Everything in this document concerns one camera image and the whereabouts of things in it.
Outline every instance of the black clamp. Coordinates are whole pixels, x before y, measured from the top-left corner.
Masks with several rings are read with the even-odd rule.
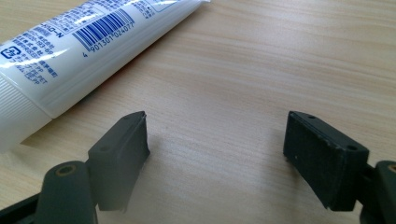
[[[363,204],[361,223],[396,223],[396,162],[367,164],[369,150],[312,115],[290,111],[283,148],[322,204],[352,211]]]
[[[0,223],[98,223],[101,211],[125,210],[149,156],[145,112],[120,119],[88,152],[89,159],[50,169],[39,194],[0,211]]]

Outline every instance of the tube cap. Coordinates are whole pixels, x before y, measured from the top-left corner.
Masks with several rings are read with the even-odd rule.
[[[50,116],[0,75],[0,152],[12,149],[50,121]]]

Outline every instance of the white tube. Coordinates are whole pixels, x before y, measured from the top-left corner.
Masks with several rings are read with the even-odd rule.
[[[207,0],[91,0],[0,45],[0,151],[81,100]]]

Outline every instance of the wooden table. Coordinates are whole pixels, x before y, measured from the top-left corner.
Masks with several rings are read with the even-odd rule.
[[[0,42],[81,0],[2,0]],[[96,91],[0,155],[0,208],[85,161],[122,116],[148,114],[151,155],[128,211],[100,223],[359,223],[323,208],[286,162],[290,110],[396,161],[396,4],[214,0]]]

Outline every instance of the barcode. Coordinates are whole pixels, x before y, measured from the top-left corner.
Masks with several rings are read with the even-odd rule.
[[[73,36],[91,51],[91,46],[129,23],[134,23],[134,20],[124,10],[119,9],[76,31]]]

